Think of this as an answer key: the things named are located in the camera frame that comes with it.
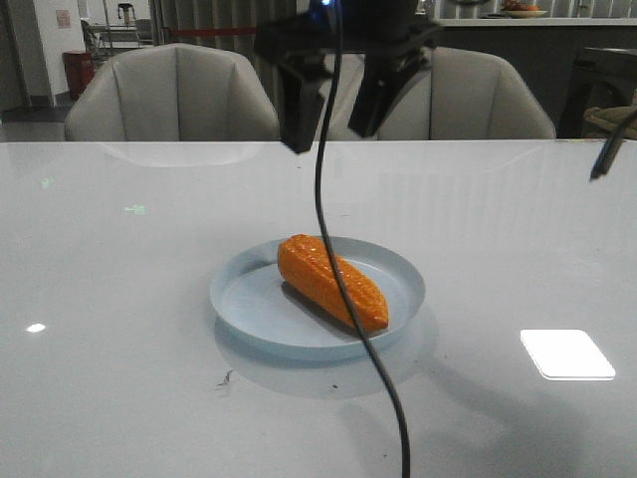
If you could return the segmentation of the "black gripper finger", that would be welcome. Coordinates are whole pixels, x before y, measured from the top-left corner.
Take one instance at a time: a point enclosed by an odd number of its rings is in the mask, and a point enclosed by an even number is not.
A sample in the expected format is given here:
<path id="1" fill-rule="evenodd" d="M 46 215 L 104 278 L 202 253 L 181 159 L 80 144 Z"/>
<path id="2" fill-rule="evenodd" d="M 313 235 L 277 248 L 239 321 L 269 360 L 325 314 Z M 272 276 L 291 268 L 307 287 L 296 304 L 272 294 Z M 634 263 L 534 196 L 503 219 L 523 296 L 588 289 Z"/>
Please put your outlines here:
<path id="1" fill-rule="evenodd" d="M 622 136 L 610 136 L 604 143 L 590 171 L 589 180 L 594 181 L 605 176 L 623 144 Z"/>

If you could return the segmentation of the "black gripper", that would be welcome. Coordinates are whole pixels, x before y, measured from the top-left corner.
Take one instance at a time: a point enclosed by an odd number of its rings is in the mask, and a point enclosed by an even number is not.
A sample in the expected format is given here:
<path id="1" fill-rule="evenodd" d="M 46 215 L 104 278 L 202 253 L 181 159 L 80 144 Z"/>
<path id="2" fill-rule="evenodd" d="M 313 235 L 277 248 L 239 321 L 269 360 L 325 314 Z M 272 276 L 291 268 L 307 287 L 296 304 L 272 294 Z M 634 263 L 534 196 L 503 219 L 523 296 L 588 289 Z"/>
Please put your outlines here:
<path id="1" fill-rule="evenodd" d="M 312 148 L 337 51 L 398 57 L 436 43 L 442 26 L 415 1 L 311 1 L 297 15 L 257 26 L 255 53 L 277 65 L 283 87 L 280 138 L 294 153 Z"/>

